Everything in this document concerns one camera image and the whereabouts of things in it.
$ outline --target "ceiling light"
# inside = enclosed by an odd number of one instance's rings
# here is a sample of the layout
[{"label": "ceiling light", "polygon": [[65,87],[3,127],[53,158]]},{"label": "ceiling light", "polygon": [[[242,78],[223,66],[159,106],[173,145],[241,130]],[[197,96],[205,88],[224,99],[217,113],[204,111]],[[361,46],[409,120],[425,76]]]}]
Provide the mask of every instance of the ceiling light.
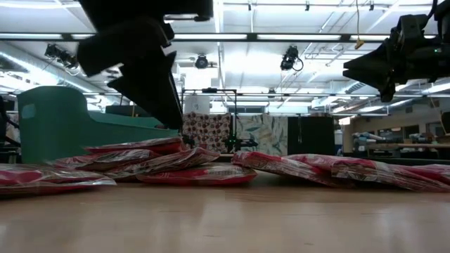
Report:
[{"label": "ceiling light", "polygon": [[382,106],[382,105],[368,106],[368,107],[359,109],[358,112],[373,112],[374,110],[379,110],[379,109],[381,109],[383,107],[384,106]]},{"label": "ceiling light", "polygon": [[342,126],[350,125],[350,122],[351,122],[351,117],[345,117],[345,118],[339,119],[339,125],[342,125]]},{"label": "ceiling light", "polygon": [[340,35],[331,34],[258,34],[258,39],[279,39],[279,40],[305,40],[305,41],[321,41],[321,40],[339,40]]},{"label": "ceiling light", "polygon": [[[434,39],[436,35],[425,35],[426,39]],[[359,35],[359,39],[365,40],[365,41],[383,41],[385,39],[388,39],[389,35]],[[350,36],[351,41],[357,41],[358,35],[352,35]]]},{"label": "ceiling light", "polygon": [[31,8],[31,9],[59,9],[59,8],[79,8],[79,3],[75,4],[12,4],[0,3],[0,7],[7,8]]},{"label": "ceiling light", "polygon": [[359,35],[359,37],[358,37],[358,35],[350,36],[350,40],[352,40],[352,41],[356,41],[358,39],[366,40],[366,41],[370,41],[370,40],[380,40],[380,41],[382,41],[382,40],[385,40],[387,38],[389,38],[389,35]]},{"label": "ceiling light", "polygon": [[405,89],[408,85],[406,84],[400,84],[395,86],[395,91],[401,91],[402,89]]},{"label": "ceiling light", "polygon": [[450,83],[448,83],[448,84],[441,84],[441,85],[434,85],[433,87],[422,91],[422,94],[440,92],[440,91],[445,91],[447,89],[450,89]]},{"label": "ceiling light", "polygon": [[397,106],[403,105],[403,104],[405,104],[407,102],[410,102],[410,101],[412,101],[412,99],[402,100],[402,101],[390,104],[389,107],[397,107]]},{"label": "ceiling light", "polygon": [[0,33],[0,39],[63,39],[61,34]]},{"label": "ceiling light", "polygon": [[174,39],[247,39],[246,34],[175,34]]},{"label": "ceiling light", "polygon": [[71,34],[74,39],[87,39],[94,36],[94,34]]},{"label": "ceiling light", "polygon": [[414,95],[414,94],[395,94],[395,98],[421,98],[423,95]]}]

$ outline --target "red and white bag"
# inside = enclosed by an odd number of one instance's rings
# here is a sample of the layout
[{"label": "red and white bag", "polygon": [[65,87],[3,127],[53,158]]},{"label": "red and white bag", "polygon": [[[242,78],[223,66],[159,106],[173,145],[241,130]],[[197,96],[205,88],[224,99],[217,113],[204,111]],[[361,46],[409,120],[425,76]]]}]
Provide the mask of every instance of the red and white bag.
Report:
[{"label": "red and white bag", "polygon": [[430,164],[421,166],[412,166],[407,169],[417,175],[450,185],[450,165]]},{"label": "red and white bag", "polygon": [[351,188],[353,184],[346,180],[334,179],[329,171],[323,171],[317,167],[303,162],[289,160],[283,157],[266,155],[260,152],[239,151],[231,160],[237,164],[252,169],[271,172],[279,175],[296,176],[316,183],[336,188]]},{"label": "red and white bag", "polygon": [[155,138],[133,143],[120,143],[85,148],[90,153],[105,153],[118,150],[145,149],[161,155],[169,155],[186,149],[182,137]]},{"label": "red and white bag", "polygon": [[224,186],[247,183],[256,177],[253,169],[242,168],[229,163],[212,162],[182,171],[138,175],[144,183],[164,183],[179,186]]},{"label": "red and white bag", "polygon": [[419,169],[409,166],[332,155],[299,154],[288,155],[286,158],[331,171],[332,176],[342,179],[386,183],[415,191],[446,192],[450,190],[439,181],[413,173],[413,170],[419,171]]},{"label": "red and white bag", "polygon": [[119,150],[106,153],[60,158],[47,162],[47,164],[57,168],[107,171],[118,166],[137,163],[160,156],[161,155],[151,150]]},{"label": "red and white bag", "polygon": [[178,171],[194,167],[207,162],[212,162],[220,156],[219,153],[194,148],[171,155],[157,157],[136,164],[126,164],[104,172],[112,179],[135,179],[139,174],[154,174],[163,171]]},{"label": "red and white bag", "polygon": [[450,186],[411,171],[413,167],[386,164],[371,160],[340,157],[334,161],[333,176],[358,181],[386,183],[401,188],[425,192],[450,192]]},{"label": "red and white bag", "polygon": [[50,194],[115,185],[114,180],[90,171],[32,164],[0,164],[0,196]]}]

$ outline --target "table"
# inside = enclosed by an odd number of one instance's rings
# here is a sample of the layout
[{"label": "table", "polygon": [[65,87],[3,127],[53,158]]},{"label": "table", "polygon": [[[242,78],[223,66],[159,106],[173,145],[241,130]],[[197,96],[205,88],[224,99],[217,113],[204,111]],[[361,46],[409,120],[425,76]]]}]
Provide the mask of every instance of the table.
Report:
[{"label": "table", "polygon": [[450,194],[121,184],[0,200],[2,253],[450,252]]},{"label": "table", "polygon": [[380,144],[369,144],[366,146],[367,155],[370,157],[369,150],[389,150],[392,151],[393,157],[400,157],[400,150],[402,148],[434,148],[441,152],[442,150],[448,150],[450,144],[428,144],[428,143],[380,143]]}]

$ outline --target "green plastic container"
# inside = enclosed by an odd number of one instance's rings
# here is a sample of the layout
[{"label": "green plastic container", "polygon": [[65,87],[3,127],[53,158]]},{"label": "green plastic container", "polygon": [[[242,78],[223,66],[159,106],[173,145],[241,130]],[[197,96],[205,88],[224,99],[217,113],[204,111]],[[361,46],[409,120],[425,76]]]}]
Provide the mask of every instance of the green plastic container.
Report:
[{"label": "green plastic container", "polygon": [[86,98],[76,89],[40,86],[18,95],[20,141],[24,163],[86,154],[83,147],[143,141],[178,135],[156,129],[154,118],[88,112]]}]

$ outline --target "floral fabric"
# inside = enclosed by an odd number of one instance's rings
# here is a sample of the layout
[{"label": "floral fabric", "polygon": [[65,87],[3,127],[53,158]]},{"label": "floral fabric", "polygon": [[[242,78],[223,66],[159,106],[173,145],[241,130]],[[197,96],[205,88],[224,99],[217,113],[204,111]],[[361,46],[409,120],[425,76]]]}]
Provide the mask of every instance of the floral fabric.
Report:
[{"label": "floral fabric", "polygon": [[230,122],[230,114],[204,115],[191,112],[183,115],[183,135],[194,140],[195,147],[226,153]]},{"label": "floral fabric", "polygon": [[239,116],[236,122],[239,139],[252,139],[257,147],[242,147],[242,151],[259,151],[268,155],[288,154],[288,118],[270,115]]}]

